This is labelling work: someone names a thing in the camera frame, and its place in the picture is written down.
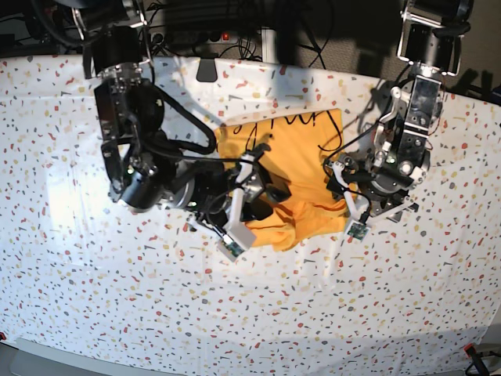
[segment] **power strip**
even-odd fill
[[[146,12],[146,19],[153,20],[150,24],[150,33],[152,36],[161,34],[165,37],[165,20],[163,12],[150,10]],[[216,45],[235,45],[239,41],[239,36],[234,31],[169,31],[168,37],[171,39],[169,45],[195,45],[201,39],[207,39],[204,44]]]

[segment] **tablecloth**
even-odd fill
[[[341,108],[377,119],[382,82],[216,60],[156,60],[157,83],[212,128]],[[237,264],[181,211],[112,204],[78,56],[0,61],[0,331],[156,371],[426,374],[465,368],[499,308],[501,108],[447,95],[420,205],[363,244],[342,233]],[[196,132],[172,110],[164,129]]]

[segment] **table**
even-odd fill
[[[216,60],[210,84],[196,80],[198,63],[158,59],[157,82],[212,128],[337,107],[349,140],[380,113],[366,108],[374,78]],[[78,56],[0,61],[9,340],[180,374],[465,368],[463,346],[501,302],[501,108],[447,95],[417,215],[378,224],[364,244],[334,233],[235,265],[215,239],[187,232],[181,211],[132,215],[110,202],[96,116]],[[188,135],[172,110],[166,121]]]

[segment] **cable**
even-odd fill
[[[369,207],[367,208],[367,210],[365,211],[365,213],[369,213],[373,210],[373,203],[372,201],[369,199],[369,197],[367,195],[365,195],[364,193],[362,192],[357,192],[356,190],[350,190],[349,188],[346,188],[346,190],[349,192],[349,193],[352,193],[352,194],[356,194],[360,197],[363,197],[367,200],[367,202],[369,202]]]
[[[189,155],[177,154],[172,150],[166,150],[161,146],[152,143],[150,140],[144,139],[142,145],[153,154],[160,155],[161,157],[166,157],[169,159],[174,159],[176,161],[200,161],[200,162],[211,162],[211,163],[246,163],[248,165],[253,165],[258,167],[259,164],[256,161],[246,161],[244,159],[238,158],[210,158],[210,157],[194,157]]]
[[[214,198],[211,203],[207,206],[207,210],[204,212],[205,214],[205,218],[207,218],[207,221],[209,222],[209,224],[213,227],[216,227],[216,225],[212,222],[212,219],[211,219],[211,215],[213,214],[218,214],[220,211],[217,211],[217,212],[213,212],[212,211],[212,208],[218,203],[219,200],[221,200],[223,197],[225,196],[228,196],[231,192],[233,192],[234,190],[238,189],[238,188],[241,188],[242,185],[239,184],[237,186],[234,186],[233,188],[230,188],[228,190],[226,190],[225,192],[219,194],[218,196],[216,196],[216,198]]]
[[[335,21],[336,21],[336,9],[334,8],[332,0],[325,0],[325,1],[327,2],[327,4],[330,7],[330,17],[331,17],[330,19],[331,19],[331,22],[330,22],[329,34],[327,35],[327,39],[326,39],[325,43],[323,44],[322,48],[319,51],[319,55],[310,63],[310,65],[308,65],[308,68],[311,68],[313,66],[313,64],[316,62],[316,60],[318,58],[320,58],[320,61],[322,62],[322,65],[323,65],[323,68],[325,69],[325,63],[323,62],[322,53],[326,49],[327,45],[330,42],[330,39],[332,38],[332,33],[334,32],[334,24],[335,24]]]
[[[329,111],[327,111],[327,114],[329,115],[329,119],[330,121],[332,121],[332,124],[334,125],[334,128],[336,129],[336,132],[337,132],[337,138],[339,138],[339,146],[337,147],[337,149],[339,149],[340,147],[343,146],[343,136],[341,134],[341,130],[339,129],[339,127],[337,126],[337,123],[336,121],[333,119],[332,115],[330,114]],[[326,150],[324,149],[323,147],[321,147],[320,145],[318,145],[319,149],[321,151],[325,151],[326,153],[330,153],[331,151],[335,151],[336,149],[334,150]]]
[[[225,49],[223,52],[221,52],[221,54],[219,54],[219,59],[221,59],[223,57],[224,54],[226,54],[230,49],[236,49],[238,48],[239,46],[238,45],[231,45],[230,47],[228,47],[227,49]]]
[[[25,21],[24,17],[10,17],[10,18],[5,18],[4,20],[0,20],[0,23],[12,20]]]
[[[171,106],[178,114],[183,116],[191,124],[195,125],[207,137],[208,145],[201,146],[201,145],[197,145],[195,143],[190,143],[187,141],[178,141],[178,140],[176,140],[175,142],[182,149],[190,150],[190,151],[193,151],[195,153],[203,154],[203,155],[212,154],[214,152],[214,150],[216,150],[216,146],[218,143],[214,132],[212,132],[212,129],[207,127],[198,117],[196,117],[191,112],[189,112],[185,107],[181,106],[181,104],[179,104],[179,102],[177,102],[174,98],[169,96],[164,90],[160,89],[158,86],[156,86],[156,88],[157,88],[158,92],[160,93],[162,100],[166,104]]]
[[[406,73],[406,71],[410,68],[410,65],[407,65],[404,69],[402,69],[402,71],[400,72],[400,74],[397,76],[397,78],[395,79],[395,83],[396,85],[399,85],[399,82],[400,80],[402,80],[402,77],[403,75]],[[322,168],[323,168],[323,171],[326,173],[327,175],[327,178],[331,179],[332,178],[332,175],[327,171],[327,164],[329,163],[329,161],[332,159],[332,157],[334,157],[336,154],[338,154],[339,152],[341,152],[342,150],[346,149],[347,147],[350,147],[351,145],[353,145],[354,143],[356,143],[357,141],[359,141],[360,139],[364,138],[365,136],[369,135],[380,123],[381,119],[383,118],[383,116],[388,112],[388,110],[390,109],[390,105],[391,105],[391,97],[388,99],[388,102],[386,104],[386,107],[384,109],[384,111],[381,113],[381,116],[379,117],[379,119],[370,127],[368,128],[367,130],[365,130],[361,135],[359,135],[358,137],[355,137],[352,141],[350,141],[349,143],[343,145],[343,146],[340,146],[338,147],[331,155],[329,155],[329,157],[327,157],[326,159],[323,160],[323,163],[322,163]],[[356,192],[354,190],[350,190],[349,188],[346,189],[348,192],[350,193],[353,193],[353,194],[357,194],[361,197],[364,197],[368,202],[369,202],[369,207],[367,208],[367,210],[362,214],[362,217],[361,217],[361,222],[365,224],[366,220],[369,218],[369,215],[370,215],[370,212],[372,211],[372,201],[369,199],[369,197],[367,197],[364,193],[361,193],[361,192]]]
[[[101,38],[101,35],[104,32],[103,28],[97,35],[85,39],[84,41],[67,37],[59,32],[56,25],[49,19],[47,14],[45,14],[45,10],[41,5],[40,0],[30,0],[30,3],[33,7],[35,16],[38,18],[43,27],[51,34],[51,36],[54,37],[54,39],[69,47],[82,47],[83,45],[90,45],[97,39]]]

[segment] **orange shirt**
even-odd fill
[[[344,230],[347,207],[335,201],[326,188],[323,160],[342,145],[341,111],[280,117],[216,131],[218,152],[223,158],[238,158],[259,143],[272,148],[259,161],[269,172],[285,179],[292,196],[273,205],[273,215],[248,222],[255,233],[255,247],[272,244],[287,251],[300,241]]]

